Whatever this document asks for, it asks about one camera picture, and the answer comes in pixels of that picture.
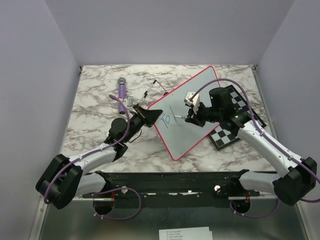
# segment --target paper sheet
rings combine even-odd
[[[212,240],[209,227],[191,227],[159,230],[159,240]]]

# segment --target mounting bolt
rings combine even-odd
[[[220,187],[219,185],[215,185],[215,186],[214,186],[214,191],[215,191],[216,193],[219,193],[219,192],[221,191],[221,187]]]

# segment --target marker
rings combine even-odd
[[[174,116],[174,119],[176,119],[176,118],[186,119],[187,117],[186,116]]]

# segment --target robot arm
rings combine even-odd
[[[76,196],[102,190],[106,180],[97,173],[87,174],[121,158],[128,149],[125,143],[143,126],[150,128],[163,112],[146,110],[138,104],[133,108],[136,113],[133,113],[129,124],[123,118],[113,120],[109,135],[100,146],[80,155],[66,157],[59,154],[53,158],[35,186],[45,200],[47,198],[57,209],[62,209]]]
[[[224,87],[210,90],[209,96],[212,106],[206,107],[198,93],[186,94],[184,102],[190,109],[185,121],[200,127],[206,122],[219,122],[223,129],[254,147],[277,171],[277,174],[245,172],[239,178],[245,190],[276,194],[282,202],[293,206],[315,187],[315,178],[298,164],[302,163],[316,174],[317,163],[311,157],[303,159],[290,151],[255,124],[250,114],[242,109],[236,110]]]

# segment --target red whiteboard frame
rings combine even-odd
[[[185,85],[187,82],[189,82],[190,80],[192,80],[193,78],[195,78],[196,76],[198,76],[199,74],[201,74],[202,72],[204,72],[205,70],[207,70],[207,69],[209,69],[209,68],[212,68],[212,69],[213,69],[214,75],[215,75],[216,79],[218,79],[218,76],[217,76],[217,73],[216,73],[215,68],[214,68],[213,66],[208,66],[208,67],[206,67],[205,69],[203,69],[202,71],[198,72],[198,73],[197,73],[196,75],[194,75],[193,77],[191,77],[190,79],[188,79],[187,81],[185,81],[184,83],[180,84],[179,86],[177,86],[176,88],[174,88],[173,90],[171,90],[171,91],[170,91],[169,93],[167,93],[166,95],[160,97],[160,98],[159,98],[157,101],[155,101],[154,103],[150,104],[150,106],[148,107],[148,109],[149,109],[152,105],[154,105],[154,104],[156,104],[157,102],[159,102],[160,100],[164,99],[166,96],[168,96],[169,94],[171,94],[172,92],[174,92],[175,90],[177,90],[178,88],[180,88],[181,86]],[[210,130],[203,138],[201,138],[195,145],[193,145],[192,147],[190,147],[190,148],[189,148],[184,154],[182,154],[179,158],[174,159],[174,157],[172,156],[172,154],[171,154],[171,152],[170,152],[170,150],[169,150],[169,148],[168,148],[168,146],[167,146],[164,138],[162,137],[159,129],[157,128],[157,125],[154,124],[154,127],[155,127],[156,131],[158,132],[158,134],[159,134],[162,142],[164,143],[164,146],[165,146],[166,150],[168,151],[170,157],[171,157],[172,160],[174,160],[174,161],[178,161],[179,159],[181,159],[187,152],[189,152],[194,146],[196,146],[198,143],[200,143],[205,137],[207,137],[207,136],[208,136],[213,130],[215,130],[218,126],[219,126],[219,124],[218,124],[217,126],[215,126],[212,130]]]

